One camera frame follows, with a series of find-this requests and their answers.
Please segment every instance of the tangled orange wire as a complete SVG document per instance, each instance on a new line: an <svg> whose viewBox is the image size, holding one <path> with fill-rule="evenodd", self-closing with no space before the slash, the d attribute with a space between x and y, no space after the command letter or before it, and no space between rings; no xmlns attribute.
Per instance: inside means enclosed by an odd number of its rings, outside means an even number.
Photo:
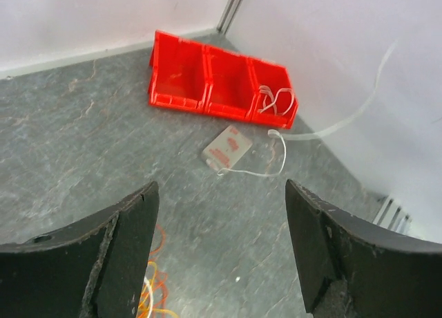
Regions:
<svg viewBox="0 0 442 318"><path fill-rule="evenodd" d="M160 244L156 249L154 249L149 256L152 257L154 254L157 254L163 247L164 241L166 239L166 233L162 229L160 225L156 225L155 228L157 228L161 233L161 241ZM164 309L166 304L166 299L169 295L169 291L166 287L166 280L167 280L167 273L161 272L158 270L157 263L155 262L156 257L150 258L148 262L148 266L153 267L153 276L152 279L148 279L148 282L150 283L152 287L152 293L155 294L159 289L161 290L162 296L159 301L153 304L151 317L155 317L155 313L160 313L161 317L164 318L166 314L178 318L178 315L174 313L173 311ZM148 313L150 311L150 307L148 303L149 299L149 291L146 284L143 285L141 297L140 297L140 304L138 305L138 314L137 318L148 318Z"/></svg>

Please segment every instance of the gray floor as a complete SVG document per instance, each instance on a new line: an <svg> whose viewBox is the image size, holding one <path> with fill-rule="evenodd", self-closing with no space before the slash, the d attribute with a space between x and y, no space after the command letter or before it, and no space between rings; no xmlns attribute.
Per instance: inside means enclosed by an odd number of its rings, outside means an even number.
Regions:
<svg viewBox="0 0 442 318"><path fill-rule="evenodd" d="M218 35L202 41L231 48ZM156 180L167 308L181 317L306 317L286 179L364 219L378 203L321 141L289 142L277 178L216 176L200 153L232 122L147 106L150 52L0 81L0 243L65 226ZM277 171L281 143L266 128L235 125L253 140L237 168ZM308 131L297 118L292 132Z"/></svg>

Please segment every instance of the white wire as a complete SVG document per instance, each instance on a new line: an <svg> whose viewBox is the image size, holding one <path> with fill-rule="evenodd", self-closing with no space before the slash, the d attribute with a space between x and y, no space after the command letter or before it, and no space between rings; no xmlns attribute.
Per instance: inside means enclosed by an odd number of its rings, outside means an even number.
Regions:
<svg viewBox="0 0 442 318"><path fill-rule="evenodd" d="M281 169L279 170L278 173L274 173L274 174L261 174L261 173L254 173L252 171L244 171L241 169L229 169L229 168L221 168L218 172L217 175L219 176L223 176L225 173L223 173L224 171L228 172L231 171L233 173L244 173L244 174L249 174L249 175L254 175L254 176L259 176L260 178L274 178L276 176L279 176L282 173L282 170L284 169L284 165L285 165L285 158L287 157L287 147L285 146L285 141L283 136L276 130L274 129L270 129L267 132L267 135L269 137L279 137L281 139L282 145L284 147L284 158L282 159L282 165L281 165Z"/></svg>
<svg viewBox="0 0 442 318"><path fill-rule="evenodd" d="M294 102L295 102L295 93L293 92L293 90L291 88L280 88L278 90L278 92L276 93L276 97L273 96L273 93L271 92L270 88L266 85L262 85L260 86L260 92L261 93L265 93L266 95L268 95L270 97L271 103L268 104L267 106L265 106L265 100L266 98L264 98L264 100L262 101L262 107L263 109L258 110L258 112L262 113L264 111L266 111L267 109L269 109L270 107L273 107L274 111L275 111L275 115L285 115L287 114L288 111L290 111L291 107L293 106ZM287 109L285 110L285 112L283 113L277 113L276 110L276 102L278 101L279 98L279 94L281 92L290 92L291 94L291 102L289 107L287 107Z"/></svg>
<svg viewBox="0 0 442 318"><path fill-rule="evenodd" d="M275 97L273 96L273 93L271 92L271 89L267 86L267 85L262 85L260 86L260 93L265 93L265 95L267 95L267 97L270 97L271 102L275 101ZM262 113L264 111L264 109L266 108L266 98L262 99L262 109L260 109L258 112ZM275 111L275 114L278 112L276 105L273 103L273 110Z"/></svg>
<svg viewBox="0 0 442 318"><path fill-rule="evenodd" d="M146 284L146 287L149 291L149 312L147 314L147 318L150 318L150 316L152 315L152 311L153 311L153 291L152 291L151 283L146 278L146 276L144 276L144 283Z"/></svg>
<svg viewBox="0 0 442 318"><path fill-rule="evenodd" d="M317 131L315 133L295 133L295 134L284 133L284 134L282 134L284 139L285 140L317 140L319 138L328 136L339 129L342 129L343 127L347 126L348 124L352 123L355 119L360 117L364 113L365 109L367 109L367 107L373 102L374 98L376 97L376 92L378 90L379 79L381 78L382 70L384 69L384 66L387 63L387 60L390 58L390 55L393 53L394 49L398 46L399 39L400 38L396 39L390 45L390 47L387 49L387 52L385 52L385 54L381 60L381 63L379 64L376 78L374 79L372 93L369 95L367 100L365 100L365 102L361 105L361 107L359 107L359 109L356 112L351 114L348 118L345 118L344 120L341 120L341 121L335 123L334 125L326 128L326 129L323 129L321 131Z"/></svg>

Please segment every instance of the red storage bin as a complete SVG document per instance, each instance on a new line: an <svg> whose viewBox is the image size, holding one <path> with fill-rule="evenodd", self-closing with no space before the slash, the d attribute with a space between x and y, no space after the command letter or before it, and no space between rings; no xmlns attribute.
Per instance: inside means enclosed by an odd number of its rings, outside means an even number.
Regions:
<svg viewBox="0 0 442 318"><path fill-rule="evenodd" d="M274 97L276 97L276 94L281 88L290 88L293 91L289 74L285 67L271 64L260 59L249 58L249 61L255 78L256 89L258 91L260 90L260 86L263 85L270 88ZM271 103L271 100L267 95L259 93L257 107L253 112L251 121L258 124L285 129L291 128L293 121L295 120L296 111L298 110L298 100L296 99L294 92L292 97L290 92L282 91L276 100L275 106L277 112L285 113L284 115L275 115L275 109L273 107L260 112L260 110L264 108L264 100L266 101L266 105Z"/></svg>
<svg viewBox="0 0 442 318"><path fill-rule="evenodd" d="M202 113L210 83L204 45L156 32L149 104Z"/></svg>
<svg viewBox="0 0 442 318"><path fill-rule="evenodd" d="M256 90L247 58L212 46L206 47L206 56L213 86L205 113L250 121Z"/></svg>
<svg viewBox="0 0 442 318"><path fill-rule="evenodd" d="M160 31L155 33L150 65L150 105L285 129L293 124L298 101L294 98L289 107L289 92L279 95L278 114L273 108L260 112L265 98L266 105L271 102L260 86L268 86L274 96L281 88L291 88L282 66Z"/></svg>

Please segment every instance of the cable on floor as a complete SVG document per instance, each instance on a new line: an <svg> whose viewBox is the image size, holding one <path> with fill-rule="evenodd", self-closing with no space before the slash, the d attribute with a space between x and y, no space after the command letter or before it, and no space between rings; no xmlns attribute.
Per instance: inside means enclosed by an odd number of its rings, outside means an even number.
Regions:
<svg viewBox="0 0 442 318"><path fill-rule="evenodd" d="M160 231L161 240L158 247L154 249L149 256L157 254L162 249L166 238L166 233L160 225L156 225L155 228ZM163 318L166 315L176 318L178 317L176 313L164 308L166 305L166 299L169 295L169 290L165 284L167 273L159 271L155 260L156 257L152 257L148 262L148 268L153 268L153 276L152 279L144 277L144 285L140 296L140 303L138 305L137 318L151 318L155 316L155 313L161 314L161 317ZM154 294L157 293L158 290L161 290L162 296L159 301L155 302L154 298L156 298L156 295L154 296Z"/></svg>
<svg viewBox="0 0 442 318"><path fill-rule="evenodd" d="M281 164L281 168L277 173L274 174L262 174L262 173L255 173L253 171L245 171L243 169L230 169L230 168L221 168L218 172L217 175L219 176L223 176L225 173L231 171L232 173L244 173L244 174L249 174L249 175L253 175L253 176L258 176L260 178L275 178L276 176L279 176L282 173L282 170L284 169L284 165L285 165L285 159L287 157L287 147L285 145L285 141L284 138L282 137L282 135L274 129L270 129L267 134L269 135L269 137L278 137L281 139L282 145L284 147L284 158L282 159L282 164Z"/></svg>

